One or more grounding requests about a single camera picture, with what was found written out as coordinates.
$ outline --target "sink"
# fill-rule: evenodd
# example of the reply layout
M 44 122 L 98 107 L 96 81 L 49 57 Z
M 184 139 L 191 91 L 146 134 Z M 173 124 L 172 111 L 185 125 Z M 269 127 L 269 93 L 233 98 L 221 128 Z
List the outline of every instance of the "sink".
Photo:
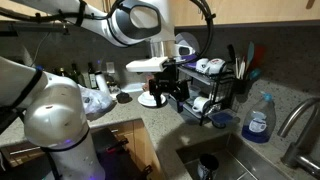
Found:
M 197 166 L 203 153 L 212 154 L 219 161 L 215 179 L 289 179 L 234 134 L 184 147 L 177 153 L 193 179 L 200 179 Z

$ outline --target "black dish rack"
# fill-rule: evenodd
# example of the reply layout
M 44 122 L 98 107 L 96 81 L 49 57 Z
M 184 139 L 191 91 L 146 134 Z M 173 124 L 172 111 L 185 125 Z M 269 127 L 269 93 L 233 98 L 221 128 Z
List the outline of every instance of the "black dish rack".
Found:
M 180 72 L 187 74 L 191 77 L 191 83 L 193 79 L 197 79 L 198 81 L 206 84 L 211 88 L 212 96 L 210 98 L 210 102 L 208 106 L 205 107 L 202 113 L 196 113 L 192 111 L 192 104 L 186 102 L 183 107 L 192 113 L 195 117 L 200 120 L 199 125 L 202 126 L 204 118 L 206 114 L 209 114 L 211 111 L 220 111 L 223 109 L 231 108 L 232 98 L 233 98 L 233 85 L 235 81 L 235 75 L 232 66 L 227 68 L 225 72 L 222 72 L 225 66 L 232 65 L 232 63 L 225 63 L 220 68 L 218 74 L 206 75 L 197 72 L 193 68 L 189 68 L 187 66 L 178 67 L 178 75 Z

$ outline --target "white mug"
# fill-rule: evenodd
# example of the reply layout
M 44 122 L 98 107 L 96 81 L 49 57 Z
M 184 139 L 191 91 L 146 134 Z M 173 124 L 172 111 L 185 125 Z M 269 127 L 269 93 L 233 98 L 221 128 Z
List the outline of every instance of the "white mug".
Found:
M 208 58 L 199 59 L 196 64 L 196 71 L 200 73 L 204 73 L 205 72 L 204 68 L 207 66 L 208 61 L 209 61 Z
M 203 112 L 208 102 L 209 102 L 208 98 L 201 97 L 201 96 L 197 97 L 193 102 L 192 111 Z
M 224 63 L 225 61 L 222 59 L 219 59 L 219 58 L 212 59 L 207 63 L 206 67 L 204 68 L 204 73 L 208 73 L 209 75 L 218 74 Z M 222 72 L 226 70 L 227 70 L 227 66 L 224 66 Z

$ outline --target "backsplash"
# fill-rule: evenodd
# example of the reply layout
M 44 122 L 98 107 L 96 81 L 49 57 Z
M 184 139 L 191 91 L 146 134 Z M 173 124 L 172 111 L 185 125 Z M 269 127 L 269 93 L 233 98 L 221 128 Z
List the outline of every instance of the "backsplash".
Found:
M 82 72 L 87 63 L 102 60 L 115 62 L 116 79 L 124 82 L 143 82 L 144 75 L 126 71 L 125 65 L 134 59 L 147 55 L 144 43 L 131 48 L 117 48 L 94 33 L 77 27 L 70 27 L 71 35 L 51 33 L 42 43 L 36 64 L 49 71 L 54 67 L 68 67 L 78 64 Z M 206 33 L 203 28 L 177 29 L 194 34 L 203 45 Z M 30 63 L 38 43 L 47 33 L 20 32 L 18 37 L 0 37 L 0 55 L 25 60 Z M 276 107 L 277 125 L 271 137 L 272 143 L 285 152 L 295 142 L 306 123 L 308 115 L 294 125 L 288 137 L 276 135 L 279 127 L 291 110 L 303 100 L 320 96 L 320 25 L 318 26 L 248 26 L 216 27 L 209 58 L 229 60 L 227 45 L 233 44 L 236 53 L 246 54 L 250 41 L 265 45 L 267 51 L 261 67 L 262 77 L 255 82 L 248 100 L 241 104 L 238 113 L 244 118 L 249 108 L 260 99 L 260 91 L 273 95 Z M 320 142 L 316 144 L 313 156 L 320 158 Z

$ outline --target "granite countertop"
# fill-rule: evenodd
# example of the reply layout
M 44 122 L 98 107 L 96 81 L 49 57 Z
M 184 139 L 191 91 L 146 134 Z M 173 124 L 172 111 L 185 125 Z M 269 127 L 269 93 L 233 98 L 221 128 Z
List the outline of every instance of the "granite countertop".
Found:
M 241 129 L 239 128 L 241 124 L 229 126 L 223 130 L 214 128 L 211 123 L 207 123 L 202 127 L 197 124 L 187 124 L 170 104 L 162 108 L 154 109 L 143 107 L 137 101 L 140 94 L 141 92 L 130 93 L 133 98 L 130 103 L 116 104 L 116 106 L 103 117 L 89 122 L 89 126 L 95 128 L 142 119 L 167 179 L 191 179 L 176 153 L 177 149 L 206 141 L 229 132 L 234 132 L 237 135 L 241 134 Z M 0 147 L 10 146 L 24 141 L 26 141 L 26 138 L 24 136 L 23 124 L 19 120 L 13 122 L 9 128 L 0 135 Z M 289 179 L 313 179 L 301 169 L 292 170 L 284 166 L 280 162 L 280 157 L 282 157 L 285 152 L 280 152 L 270 143 L 256 144 L 247 140 L 244 140 L 244 142 L 286 174 Z

